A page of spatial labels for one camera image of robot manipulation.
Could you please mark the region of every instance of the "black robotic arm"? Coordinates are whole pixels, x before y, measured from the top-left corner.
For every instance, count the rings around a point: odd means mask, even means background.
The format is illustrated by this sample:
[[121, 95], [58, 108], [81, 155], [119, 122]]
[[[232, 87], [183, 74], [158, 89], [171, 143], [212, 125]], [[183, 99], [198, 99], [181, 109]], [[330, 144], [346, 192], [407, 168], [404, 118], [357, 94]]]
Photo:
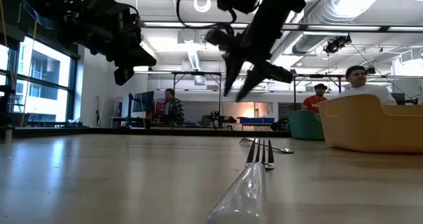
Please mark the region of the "black robotic arm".
[[[243, 13], [251, 13], [257, 7], [259, 0], [217, 0], [217, 6], [224, 11], [236, 9]], [[304, 0], [262, 0], [258, 10], [247, 29], [234, 35], [233, 30], [224, 33], [218, 28], [208, 32], [206, 40], [219, 45], [226, 51], [223, 58], [226, 62], [226, 96], [245, 61], [254, 65], [248, 71], [244, 86], [239, 92], [236, 101], [240, 101], [264, 79], [290, 83], [292, 74], [283, 67], [272, 65], [270, 50], [274, 42], [281, 37], [281, 28], [291, 11], [300, 13], [305, 7]]]
[[105, 55], [118, 69], [115, 82], [123, 85], [134, 75], [134, 66], [153, 66], [156, 60], [141, 46], [139, 13], [115, 0], [21, 0], [22, 6], [44, 28], [59, 30], [58, 39]]

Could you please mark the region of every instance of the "table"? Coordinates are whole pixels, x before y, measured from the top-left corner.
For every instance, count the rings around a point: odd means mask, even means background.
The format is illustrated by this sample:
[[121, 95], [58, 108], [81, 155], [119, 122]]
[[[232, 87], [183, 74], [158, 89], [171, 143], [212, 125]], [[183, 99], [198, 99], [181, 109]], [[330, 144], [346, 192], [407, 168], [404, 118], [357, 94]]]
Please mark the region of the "table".
[[213, 127], [209, 127], [209, 128], [205, 128], [205, 127], [179, 127], [179, 126], [155, 126], [155, 125], [151, 125], [150, 127], [151, 130], [219, 130], [219, 131], [223, 131], [223, 130], [230, 130], [229, 128], [213, 128]]
[[272, 124], [263, 124], [263, 123], [247, 123], [247, 124], [240, 124], [242, 127], [242, 130], [244, 130], [244, 126], [254, 126], [254, 127], [270, 127]]
[[[0, 145], [0, 223], [205, 223], [244, 169], [239, 140], [95, 134]], [[295, 153], [275, 153], [266, 173], [269, 224], [421, 223], [422, 155], [272, 143]]]

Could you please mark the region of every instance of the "man in white shirt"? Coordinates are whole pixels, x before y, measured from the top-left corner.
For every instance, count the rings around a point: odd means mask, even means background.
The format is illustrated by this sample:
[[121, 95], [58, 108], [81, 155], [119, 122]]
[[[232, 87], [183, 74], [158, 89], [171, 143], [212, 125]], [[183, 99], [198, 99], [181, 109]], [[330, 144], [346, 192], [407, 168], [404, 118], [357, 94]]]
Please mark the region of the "man in white shirt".
[[379, 98], [382, 105], [397, 105], [386, 87], [379, 85], [367, 85], [365, 69], [361, 65], [351, 66], [346, 71], [346, 80], [350, 82], [351, 88], [340, 93], [338, 97], [358, 94], [372, 94]]

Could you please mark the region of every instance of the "white shirt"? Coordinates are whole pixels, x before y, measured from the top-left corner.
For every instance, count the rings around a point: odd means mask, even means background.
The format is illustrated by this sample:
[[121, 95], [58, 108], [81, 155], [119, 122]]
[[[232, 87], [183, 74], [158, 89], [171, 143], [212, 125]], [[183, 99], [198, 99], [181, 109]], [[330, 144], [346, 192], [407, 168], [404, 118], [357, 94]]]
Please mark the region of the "white shirt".
[[397, 101], [392, 97], [391, 93], [386, 87], [379, 85], [363, 85], [358, 88], [350, 88], [338, 95], [338, 98], [343, 96], [352, 96], [359, 94], [372, 94], [379, 98], [382, 105], [397, 105]]

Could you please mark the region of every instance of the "man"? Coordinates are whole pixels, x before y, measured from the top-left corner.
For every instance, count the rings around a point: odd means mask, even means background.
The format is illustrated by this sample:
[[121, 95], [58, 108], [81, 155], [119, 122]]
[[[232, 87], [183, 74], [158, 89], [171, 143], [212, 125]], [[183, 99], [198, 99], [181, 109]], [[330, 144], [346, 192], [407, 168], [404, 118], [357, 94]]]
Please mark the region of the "man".
[[372, 94], [379, 98], [382, 105], [397, 105], [386, 87], [379, 85], [367, 85], [365, 69], [361, 65], [351, 66], [345, 74], [346, 80], [350, 82], [351, 88], [340, 93], [338, 97], [351, 96], [357, 94]]
[[319, 107], [317, 106], [317, 103], [327, 100], [327, 98], [325, 98], [323, 96], [323, 95], [325, 95], [325, 92], [326, 92], [327, 89], [328, 89], [328, 87], [326, 87], [326, 85], [324, 85], [324, 84], [316, 85], [315, 86], [316, 94], [306, 98], [304, 100], [301, 108], [303, 110], [311, 110], [314, 113], [318, 114], [319, 113]]
[[165, 91], [165, 103], [161, 108], [161, 122], [181, 126], [184, 123], [184, 104], [174, 97], [174, 90]]

